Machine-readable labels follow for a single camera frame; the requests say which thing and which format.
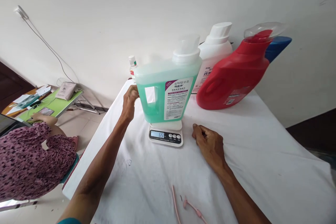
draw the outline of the digital kitchen scale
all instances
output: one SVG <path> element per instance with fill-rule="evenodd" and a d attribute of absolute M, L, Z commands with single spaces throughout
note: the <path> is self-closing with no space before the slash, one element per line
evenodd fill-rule
<path fill-rule="evenodd" d="M 148 137 L 157 144 L 181 147 L 183 145 L 182 121 L 149 124 Z"/>

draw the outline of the pink plastic tool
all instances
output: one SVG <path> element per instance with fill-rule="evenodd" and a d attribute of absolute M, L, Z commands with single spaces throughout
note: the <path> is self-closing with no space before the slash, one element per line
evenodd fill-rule
<path fill-rule="evenodd" d="M 177 206 L 176 206 L 175 189 L 174 189 L 174 186 L 172 186 L 172 188 L 173 188 L 173 199 L 174 199 L 174 207 L 175 207 L 175 211 L 176 211 L 177 221 L 178 221 L 178 224 L 181 224 L 180 217 L 179 217 L 179 213 L 178 213 L 178 211 L 177 211 Z M 204 217 L 202 216 L 201 211 L 198 210 L 198 209 L 196 209 L 196 208 L 195 208 L 195 207 L 194 207 L 194 206 L 187 200 L 187 197 L 184 196 L 184 201 L 183 201 L 183 208 L 184 208 L 184 209 L 186 208 L 187 204 L 190 205 L 190 206 L 195 210 L 197 216 L 198 216 L 199 218 L 201 218 L 202 221 L 203 221 L 205 224 L 207 224 L 207 222 L 205 221 Z"/>

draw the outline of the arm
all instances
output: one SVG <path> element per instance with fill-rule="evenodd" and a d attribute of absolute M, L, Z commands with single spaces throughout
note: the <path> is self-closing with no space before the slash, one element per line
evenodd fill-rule
<path fill-rule="evenodd" d="M 239 224 L 270 223 L 239 184 L 224 158 L 223 137 L 202 125 L 193 125 L 193 137 L 205 160 L 217 174 Z"/>
<path fill-rule="evenodd" d="M 43 115 L 41 113 L 35 113 L 31 117 L 34 121 L 46 122 L 49 125 L 49 127 L 55 125 L 58 121 L 58 118 L 56 117 L 52 117 L 50 115 Z"/>
<path fill-rule="evenodd" d="M 124 95 L 123 109 L 117 124 L 91 162 L 58 222 L 66 218 L 75 218 L 81 224 L 90 224 L 98 208 L 105 184 L 112 172 L 121 141 L 133 119 L 134 102 L 138 97 L 137 87 L 130 86 Z"/>

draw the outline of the green folding table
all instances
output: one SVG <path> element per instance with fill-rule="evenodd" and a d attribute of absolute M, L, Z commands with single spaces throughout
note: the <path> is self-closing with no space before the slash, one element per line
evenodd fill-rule
<path fill-rule="evenodd" d="M 39 104 L 36 108 L 27 110 L 26 112 L 22 113 L 17 119 L 19 121 L 27 121 L 29 118 L 31 118 L 33 113 L 39 112 L 44 107 L 53 110 L 54 112 L 51 114 L 53 117 L 60 117 L 63 112 L 65 112 L 71 105 L 75 105 L 75 102 L 79 102 L 78 100 L 80 97 L 82 97 L 86 102 L 88 102 L 93 110 L 84 109 L 87 111 L 91 111 L 97 114 L 100 114 L 97 109 L 84 97 L 83 90 L 78 91 L 77 93 L 74 93 L 70 100 L 63 100 L 60 98 L 55 98 L 55 95 L 58 93 L 59 89 L 57 89 L 55 92 L 48 95 L 46 98 L 41 100 L 41 104 Z"/>

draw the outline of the hand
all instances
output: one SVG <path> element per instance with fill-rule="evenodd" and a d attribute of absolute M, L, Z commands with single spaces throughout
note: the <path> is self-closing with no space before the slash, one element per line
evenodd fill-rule
<path fill-rule="evenodd" d="M 192 137 L 196 139 L 196 144 L 205 160 L 214 172 L 218 173 L 226 164 L 223 149 L 223 137 L 202 125 L 193 124 L 194 132 Z"/>
<path fill-rule="evenodd" d="M 122 105 L 122 112 L 120 118 L 130 122 L 134 117 L 134 103 L 139 98 L 138 87 L 131 85 L 124 94 L 124 104 Z"/>
<path fill-rule="evenodd" d="M 32 121 L 42 121 L 40 118 L 43 116 L 42 113 L 33 113 L 30 117 L 32 118 Z"/>

